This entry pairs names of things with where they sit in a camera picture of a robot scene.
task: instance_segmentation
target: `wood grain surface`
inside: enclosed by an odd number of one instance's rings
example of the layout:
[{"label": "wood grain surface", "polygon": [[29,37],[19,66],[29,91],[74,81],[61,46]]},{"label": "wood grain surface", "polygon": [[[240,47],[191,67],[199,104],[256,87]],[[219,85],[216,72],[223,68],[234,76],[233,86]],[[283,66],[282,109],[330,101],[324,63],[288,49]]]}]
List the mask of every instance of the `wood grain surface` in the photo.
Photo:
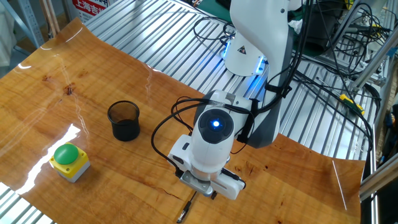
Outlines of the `wood grain surface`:
[{"label": "wood grain surface", "polygon": [[[202,94],[74,20],[0,80],[0,181],[57,223],[175,223],[193,191],[150,136],[180,96]],[[131,142],[113,137],[106,116],[119,100],[141,111],[141,133]],[[182,117],[192,123],[193,114]],[[169,121],[155,143],[167,154],[181,134],[187,129]],[[74,184],[48,162],[67,141],[91,162]],[[199,195],[185,223],[359,223],[363,166],[278,135],[269,147],[231,155],[227,168],[247,182],[237,200]]]}]

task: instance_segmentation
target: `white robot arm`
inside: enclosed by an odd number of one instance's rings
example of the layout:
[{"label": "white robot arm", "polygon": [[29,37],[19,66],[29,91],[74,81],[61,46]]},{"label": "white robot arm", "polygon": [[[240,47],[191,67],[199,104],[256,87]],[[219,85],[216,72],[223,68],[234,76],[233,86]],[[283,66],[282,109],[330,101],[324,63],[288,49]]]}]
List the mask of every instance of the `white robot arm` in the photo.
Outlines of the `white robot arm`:
[{"label": "white robot arm", "polygon": [[[264,105],[281,94],[278,86],[285,80],[293,45],[287,12],[300,6],[301,0],[232,0],[230,12],[235,28],[267,57],[271,68],[268,80],[272,81]],[[168,158],[183,171],[180,180],[184,184],[206,196],[217,191],[234,200],[246,186],[239,176],[224,168],[234,139],[238,137],[238,141],[256,148],[272,143],[279,130],[280,101],[262,112],[262,103],[225,91],[212,91],[204,98],[217,103],[197,109],[192,136],[181,136]],[[238,113],[223,105],[252,114]]]}]

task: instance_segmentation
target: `wire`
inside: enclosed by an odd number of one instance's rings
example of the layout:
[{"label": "wire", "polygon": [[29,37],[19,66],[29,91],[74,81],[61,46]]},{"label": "wire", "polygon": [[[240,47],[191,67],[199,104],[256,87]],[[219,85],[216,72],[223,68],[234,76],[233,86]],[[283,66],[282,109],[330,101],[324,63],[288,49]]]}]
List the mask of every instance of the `wire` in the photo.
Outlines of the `wire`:
[{"label": "wire", "polygon": [[[320,9],[319,1],[318,1],[318,0],[315,0],[315,1],[316,1],[316,3],[317,3],[318,8]],[[359,3],[358,5],[360,5],[360,4],[367,5],[367,7],[369,8],[369,11],[370,11],[370,15],[373,15],[373,14],[372,14],[372,9],[371,9],[371,7],[370,7],[368,4],[366,4],[366,3]],[[326,22],[325,22],[325,19],[323,18],[323,14],[320,13],[320,15],[321,15],[321,19],[322,19],[322,22],[323,22],[323,28],[324,28],[324,30],[325,30],[325,32],[326,32],[326,36],[329,38],[329,42],[331,42],[330,36],[328,35],[328,31],[327,31],[327,28],[326,28]],[[336,69],[337,69],[338,75],[339,75],[339,77],[341,78],[341,81],[343,82],[343,86],[344,86],[344,88],[346,89],[349,98],[352,100],[352,102],[354,103],[354,105],[357,105],[357,104],[355,103],[355,100],[354,100],[353,96],[351,95],[351,92],[348,90],[348,87],[347,87],[347,85],[346,85],[346,83],[345,83],[344,77],[343,77],[342,74],[340,73],[340,69],[339,69],[338,61],[337,61],[337,56],[336,56],[336,53],[335,53],[334,50],[332,50],[332,55],[333,55],[333,58],[334,58],[334,60],[335,60],[335,65],[336,65]],[[357,110],[352,110],[352,111],[353,111],[355,114],[357,114],[357,115],[359,116],[359,118],[361,118],[361,120],[363,121],[363,123],[365,124],[366,132],[367,132],[367,136],[368,136],[368,141],[369,141],[369,150],[368,150],[368,152],[369,152],[369,151],[371,151],[371,150],[373,149],[373,132],[371,131],[371,130],[372,130],[372,127],[370,126],[370,124],[368,123],[368,121],[366,121],[366,119],[364,118],[364,116],[363,116],[359,111],[357,111]]]},{"label": "wire", "polygon": [[197,21],[195,22],[195,24],[193,25],[193,27],[192,27],[193,33],[195,34],[196,37],[201,38],[201,39],[205,39],[205,40],[223,40],[223,39],[228,39],[228,38],[230,38],[230,37],[232,37],[232,36],[235,35],[235,33],[233,33],[233,34],[224,35],[224,36],[221,36],[221,37],[218,37],[218,38],[208,38],[208,37],[202,37],[201,35],[199,35],[199,34],[197,33],[197,31],[196,31],[195,28],[196,28],[202,21],[212,20],[212,19],[213,19],[213,20],[220,21],[220,22],[223,22],[223,23],[225,23],[225,24],[228,24],[228,23],[229,23],[228,21],[226,21],[226,20],[224,20],[224,19],[221,19],[221,18],[219,18],[219,17],[215,17],[215,16],[206,16],[206,17],[202,17],[202,18],[200,18],[199,20],[197,20]]},{"label": "wire", "polygon": [[[190,99],[189,96],[181,96],[180,98],[178,98],[177,101],[176,101],[176,106],[175,106],[175,110],[176,110],[176,111],[178,111],[177,103],[178,103],[182,98],[188,98],[188,99]],[[174,119],[176,119],[178,122],[182,123],[185,127],[187,127],[188,130],[189,130],[189,136],[191,136],[191,135],[192,135],[193,128],[192,128],[189,124],[187,124],[186,122],[184,122],[184,121],[182,120],[180,114],[178,114],[177,116],[178,116],[178,118],[175,116]]]},{"label": "wire", "polygon": [[155,146],[155,135],[156,135],[157,131],[159,130],[159,128],[160,128],[164,123],[166,123],[170,118],[174,118],[174,117],[175,117],[176,115],[178,115],[179,113],[184,112],[184,111],[186,111],[186,110],[189,110],[189,109],[191,109],[191,108],[195,108],[195,107],[198,107],[198,106],[204,106],[204,105],[207,105],[207,103],[197,103],[197,104],[194,104],[194,105],[186,106],[186,107],[184,107],[184,108],[182,108],[182,109],[180,109],[180,110],[178,110],[178,111],[172,113],[171,115],[168,115],[163,121],[161,121],[161,122],[156,126],[156,128],[154,129],[154,132],[152,133],[152,136],[150,137],[150,144],[152,145],[152,148],[154,149],[154,151],[155,151],[156,153],[158,153],[160,156],[162,156],[163,158],[165,158],[169,163],[171,163],[171,164],[175,167],[175,175],[177,175],[177,176],[181,176],[181,175],[182,175],[182,170],[180,170],[180,168],[178,167],[178,165],[176,165],[176,163],[175,163],[173,160],[171,160],[170,158],[168,158],[165,154],[161,153],[161,152],[156,148],[156,146]]},{"label": "wire", "polygon": [[236,152],[231,152],[231,154],[236,155],[236,154],[240,153],[246,146],[247,146],[247,143],[244,143],[244,146],[240,150],[238,150]]},{"label": "wire", "polygon": [[[327,94],[329,94],[330,96],[332,96],[333,98],[335,98],[337,101],[339,101],[342,105],[345,105],[343,100],[341,100],[338,96],[336,96],[336,95],[335,95],[334,93],[332,93],[331,91],[329,91],[329,90],[327,90],[326,88],[322,87],[322,86],[321,86],[320,84],[318,84],[317,82],[313,81],[312,79],[310,79],[309,77],[305,76],[305,75],[302,74],[301,72],[298,72],[298,71],[297,71],[296,74],[297,74],[299,77],[306,79],[308,82],[311,82],[311,84],[313,84],[313,85],[319,87],[320,89],[322,89],[323,91],[325,91]],[[314,93],[314,94],[317,95],[316,91],[313,90],[313,89],[311,89],[306,83],[303,83],[303,85],[304,85],[305,87],[307,87],[312,93]],[[344,118],[346,118],[351,124],[353,124],[355,127],[357,127],[360,131],[362,131],[362,132],[364,133],[364,135],[365,135],[366,137],[369,138],[369,134],[368,134],[367,131],[365,131],[363,128],[359,127],[354,121],[348,119],[348,118],[346,117],[346,115],[343,114],[342,112],[340,112],[339,110],[337,110],[335,106],[331,105],[329,102],[327,102],[327,100],[323,99],[322,97],[319,97],[319,99],[322,100],[322,101],[323,101],[326,105],[328,105],[330,108],[334,109],[338,114],[340,114],[340,115],[342,115]],[[354,113],[356,112],[356,110],[353,110],[353,109],[351,109],[350,107],[348,107],[348,109],[349,109],[350,111],[354,112]]]},{"label": "wire", "polygon": [[287,76],[284,80],[284,82],[282,83],[281,86],[278,86],[282,91],[278,94],[276,94],[276,96],[274,97],[274,99],[271,100],[270,103],[268,103],[267,105],[263,106],[262,108],[258,109],[258,114],[259,113],[264,113],[266,111],[269,111],[271,109],[273,109],[273,107],[275,107],[279,101],[284,97],[284,94],[287,94],[287,90],[289,89],[289,85],[293,80],[294,77],[294,73],[295,71],[297,71],[302,56],[303,56],[303,51],[305,48],[305,43],[307,41],[307,37],[308,37],[308,30],[309,30],[309,25],[310,25],[310,19],[311,19],[311,15],[312,15],[312,5],[313,5],[313,0],[308,0],[306,5],[306,11],[305,11],[305,15],[303,16],[303,22],[302,22],[302,28],[300,30],[300,39],[298,41],[298,47],[297,50],[295,51],[294,57],[290,63],[290,65],[287,68],[284,68],[280,73],[276,74],[274,77],[272,77],[268,82],[267,85],[270,84],[270,82],[277,76],[282,75],[284,72],[287,72]]}]

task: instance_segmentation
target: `black plastic cup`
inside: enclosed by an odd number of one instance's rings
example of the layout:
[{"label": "black plastic cup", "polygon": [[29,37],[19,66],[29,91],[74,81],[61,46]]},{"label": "black plastic cup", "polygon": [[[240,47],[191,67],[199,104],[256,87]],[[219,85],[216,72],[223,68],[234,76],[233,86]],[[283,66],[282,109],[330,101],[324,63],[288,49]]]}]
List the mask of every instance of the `black plastic cup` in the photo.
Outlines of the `black plastic cup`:
[{"label": "black plastic cup", "polygon": [[108,109],[108,118],[112,123],[113,136],[120,141],[131,141],[139,135],[139,108],[130,101],[122,100]]}]

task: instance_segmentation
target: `metal slatted floor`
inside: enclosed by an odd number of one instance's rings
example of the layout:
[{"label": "metal slatted floor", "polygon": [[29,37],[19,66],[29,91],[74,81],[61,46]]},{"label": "metal slatted floor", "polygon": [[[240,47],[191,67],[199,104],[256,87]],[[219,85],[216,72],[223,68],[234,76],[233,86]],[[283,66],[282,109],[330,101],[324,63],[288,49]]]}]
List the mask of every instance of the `metal slatted floor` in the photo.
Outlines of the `metal slatted floor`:
[{"label": "metal slatted floor", "polygon": [[[398,11],[398,2],[394,0],[389,0],[387,6]],[[266,67],[263,75],[251,77],[240,77],[225,69],[220,56],[224,46],[215,40],[197,39],[192,32],[195,21],[203,16],[174,0],[120,0],[86,26],[106,43],[202,93],[219,89],[262,100],[269,68]],[[386,14],[384,27],[394,23],[392,15]],[[223,35],[222,27],[219,22],[203,21],[197,32],[215,38]],[[342,54],[338,58],[340,63],[349,61]],[[387,78],[388,63],[387,60],[384,72],[373,80]],[[340,78],[324,68],[302,62],[298,70],[313,80],[319,77],[333,87],[342,88]],[[362,122],[325,92],[313,88],[313,93],[303,83],[292,82],[291,86],[293,90],[282,101],[280,133],[330,157],[364,160],[368,148],[364,134],[319,99],[328,100],[364,128]],[[364,107],[365,117],[372,124],[374,100],[365,90],[359,94],[355,100]],[[0,223],[54,222],[0,183]]]},{"label": "metal slatted floor", "polygon": [[54,224],[37,208],[0,182],[1,224]]}]

